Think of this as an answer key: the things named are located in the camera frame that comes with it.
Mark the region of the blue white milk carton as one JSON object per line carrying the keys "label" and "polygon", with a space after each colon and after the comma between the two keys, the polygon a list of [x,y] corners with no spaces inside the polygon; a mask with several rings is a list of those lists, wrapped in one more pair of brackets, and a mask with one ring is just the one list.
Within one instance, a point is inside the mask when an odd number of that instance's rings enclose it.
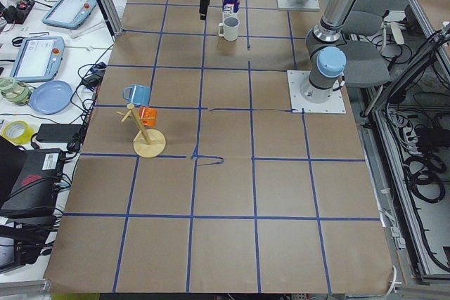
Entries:
{"label": "blue white milk carton", "polygon": [[237,18],[240,8],[240,0],[222,0],[222,19]]}

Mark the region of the black scissors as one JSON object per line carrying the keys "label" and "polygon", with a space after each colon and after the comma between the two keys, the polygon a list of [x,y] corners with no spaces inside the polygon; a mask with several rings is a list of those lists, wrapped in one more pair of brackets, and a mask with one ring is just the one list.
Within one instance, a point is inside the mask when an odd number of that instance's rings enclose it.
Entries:
{"label": "black scissors", "polygon": [[12,46],[19,48],[22,46],[24,40],[26,40],[27,38],[31,39],[31,37],[22,37],[22,36],[14,37],[13,39],[11,39],[11,44]]}

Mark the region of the teach pendant tablet lower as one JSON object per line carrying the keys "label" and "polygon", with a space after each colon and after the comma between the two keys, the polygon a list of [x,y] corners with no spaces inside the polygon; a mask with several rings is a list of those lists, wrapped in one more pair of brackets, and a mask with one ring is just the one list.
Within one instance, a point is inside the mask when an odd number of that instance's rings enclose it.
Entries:
{"label": "teach pendant tablet lower", "polygon": [[58,73],[64,50],[62,37],[24,38],[11,77],[23,82],[52,80]]}

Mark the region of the teach pendant tablet upper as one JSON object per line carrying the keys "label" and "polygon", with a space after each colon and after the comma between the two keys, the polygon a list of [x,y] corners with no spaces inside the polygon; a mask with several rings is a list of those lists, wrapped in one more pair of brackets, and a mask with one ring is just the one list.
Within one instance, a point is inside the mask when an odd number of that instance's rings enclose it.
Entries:
{"label": "teach pendant tablet upper", "polygon": [[58,0],[41,21],[45,25],[76,30],[96,5],[96,0]]}

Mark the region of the white ceramic mug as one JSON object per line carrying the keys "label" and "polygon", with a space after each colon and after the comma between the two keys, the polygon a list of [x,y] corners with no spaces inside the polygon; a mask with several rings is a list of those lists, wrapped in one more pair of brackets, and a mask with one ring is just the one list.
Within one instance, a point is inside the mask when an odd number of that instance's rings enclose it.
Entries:
{"label": "white ceramic mug", "polygon": [[218,36],[227,41],[235,41],[238,38],[240,20],[235,17],[226,17],[218,24]]}

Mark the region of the green glass jar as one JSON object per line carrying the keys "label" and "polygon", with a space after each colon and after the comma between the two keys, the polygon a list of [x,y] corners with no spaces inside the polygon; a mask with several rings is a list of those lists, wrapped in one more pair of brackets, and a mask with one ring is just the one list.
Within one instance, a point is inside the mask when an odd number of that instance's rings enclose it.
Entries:
{"label": "green glass jar", "polygon": [[12,77],[2,77],[1,95],[13,104],[27,105],[32,95],[32,89],[27,84]]}

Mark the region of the light blue plate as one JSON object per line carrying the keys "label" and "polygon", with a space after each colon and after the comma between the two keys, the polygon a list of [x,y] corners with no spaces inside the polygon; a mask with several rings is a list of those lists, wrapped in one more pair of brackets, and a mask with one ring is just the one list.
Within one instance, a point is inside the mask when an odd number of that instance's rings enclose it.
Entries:
{"label": "light blue plate", "polygon": [[36,112],[52,115],[70,104],[72,93],[72,87],[67,82],[48,81],[33,91],[29,106]]}

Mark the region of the light blue mug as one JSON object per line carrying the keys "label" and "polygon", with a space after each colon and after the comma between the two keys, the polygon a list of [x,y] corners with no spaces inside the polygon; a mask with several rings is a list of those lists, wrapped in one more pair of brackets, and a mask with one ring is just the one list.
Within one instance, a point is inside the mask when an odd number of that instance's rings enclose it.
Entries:
{"label": "light blue mug", "polygon": [[150,102],[150,93],[150,87],[132,84],[123,90],[122,96],[128,103],[147,106]]}

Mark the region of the grey office chair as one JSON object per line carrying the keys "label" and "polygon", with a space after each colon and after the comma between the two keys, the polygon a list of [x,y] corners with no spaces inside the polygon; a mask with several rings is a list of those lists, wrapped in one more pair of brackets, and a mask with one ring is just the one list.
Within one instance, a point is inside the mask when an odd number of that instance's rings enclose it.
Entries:
{"label": "grey office chair", "polygon": [[[378,33],[391,2],[392,0],[356,0],[342,33],[363,37]],[[387,63],[373,44],[348,39],[340,42],[339,48],[347,58],[343,75],[348,87],[368,88],[390,80]]]}

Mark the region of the black electronics box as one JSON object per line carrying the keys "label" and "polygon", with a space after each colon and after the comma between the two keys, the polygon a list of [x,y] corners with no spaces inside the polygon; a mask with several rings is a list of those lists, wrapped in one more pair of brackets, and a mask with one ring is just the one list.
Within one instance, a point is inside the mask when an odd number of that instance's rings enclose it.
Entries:
{"label": "black electronics box", "polygon": [[1,216],[23,219],[50,216],[63,173],[58,148],[1,151]]}

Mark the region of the teach pendant tablet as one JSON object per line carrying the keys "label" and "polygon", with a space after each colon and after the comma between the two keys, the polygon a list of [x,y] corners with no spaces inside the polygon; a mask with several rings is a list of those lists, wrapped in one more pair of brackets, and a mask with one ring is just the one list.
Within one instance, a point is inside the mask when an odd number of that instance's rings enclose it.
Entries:
{"label": "teach pendant tablet", "polygon": [[96,0],[58,0],[41,21],[45,25],[76,30],[96,5]]}
{"label": "teach pendant tablet", "polygon": [[52,80],[58,73],[64,50],[62,37],[24,38],[11,77],[23,82]]}

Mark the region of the yellow tape roll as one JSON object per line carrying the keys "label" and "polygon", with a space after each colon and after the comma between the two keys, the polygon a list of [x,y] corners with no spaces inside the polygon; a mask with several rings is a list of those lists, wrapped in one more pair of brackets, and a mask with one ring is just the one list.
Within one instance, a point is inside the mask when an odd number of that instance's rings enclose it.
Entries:
{"label": "yellow tape roll", "polygon": [[34,129],[24,121],[10,122],[4,128],[2,136],[16,145],[24,145],[31,141]]}

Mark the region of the orange mug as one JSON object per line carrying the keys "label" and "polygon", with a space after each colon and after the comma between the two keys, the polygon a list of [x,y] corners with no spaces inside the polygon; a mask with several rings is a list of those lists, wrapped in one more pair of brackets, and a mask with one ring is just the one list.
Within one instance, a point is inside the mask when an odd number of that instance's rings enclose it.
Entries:
{"label": "orange mug", "polygon": [[139,118],[144,126],[154,127],[158,117],[158,110],[153,107],[139,108]]}

